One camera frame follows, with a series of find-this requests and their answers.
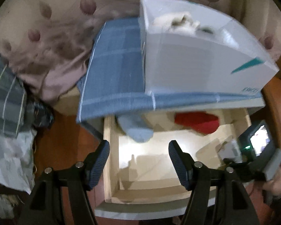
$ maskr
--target small screen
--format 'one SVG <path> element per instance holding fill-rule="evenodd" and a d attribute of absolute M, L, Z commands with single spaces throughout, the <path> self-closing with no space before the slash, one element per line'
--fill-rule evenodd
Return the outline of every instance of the small screen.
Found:
<path fill-rule="evenodd" d="M 260 153 L 264 150 L 266 145 L 270 142 L 268 138 L 268 132 L 264 125 L 262 125 L 256 133 L 251 137 L 251 143 L 254 148 L 256 156 L 259 156 Z"/>

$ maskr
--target teal stripe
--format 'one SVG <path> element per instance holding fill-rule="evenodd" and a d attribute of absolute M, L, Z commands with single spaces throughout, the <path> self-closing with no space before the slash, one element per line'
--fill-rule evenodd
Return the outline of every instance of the teal stripe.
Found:
<path fill-rule="evenodd" d="M 238 71 L 241 71 L 241 70 L 245 70 L 246 68 L 250 68 L 250 67 L 254 67 L 256 65 L 259 65 L 259 64 L 263 64 L 264 61 L 261 60 L 260 58 L 254 58 L 252 59 L 251 61 L 248 61 L 247 63 L 241 65 L 240 67 L 234 69 L 231 74 L 233 73 L 236 73 Z"/>

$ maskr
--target red cloth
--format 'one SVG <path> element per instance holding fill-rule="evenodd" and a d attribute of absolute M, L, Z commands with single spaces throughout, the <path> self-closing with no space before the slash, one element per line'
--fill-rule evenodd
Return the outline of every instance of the red cloth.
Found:
<path fill-rule="evenodd" d="M 205 112 L 176 113 L 175 123 L 191 127 L 202 134 L 214 133 L 220 125 L 217 116 Z"/>

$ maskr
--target white cardboard box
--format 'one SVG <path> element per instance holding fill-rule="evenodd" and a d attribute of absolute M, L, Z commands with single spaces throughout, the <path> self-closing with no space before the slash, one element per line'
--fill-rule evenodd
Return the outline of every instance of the white cardboard box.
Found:
<path fill-rule="evenodd" d="M 278 72 L 258 40 L 232 17 L 186 0 L 140 0 L 145 91 L 219 92 L 255 95 Z M 167 13 L 190 12 L 195 34 L 152 25 Z"/>

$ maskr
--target blue towel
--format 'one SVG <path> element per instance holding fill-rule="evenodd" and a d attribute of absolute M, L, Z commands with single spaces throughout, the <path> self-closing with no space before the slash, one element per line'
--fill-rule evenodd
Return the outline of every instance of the blue towel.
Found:
<path fill-rule="evenodd" d="M 106 115 L 220 101 L 261 98 L 222 93 L 146 95 L 138 18 L 108 21 L 96 37 L 85 77 L 77 83 L 81 99 L 77 122 Z"/>
<path fill-rule="evenodd" d="M 117 116 L 117 120 L 122 130 L 136 142 L 144 143 L 153 137 L 153 129 L 147 125 L 141 114 L 123 114 Z"/>

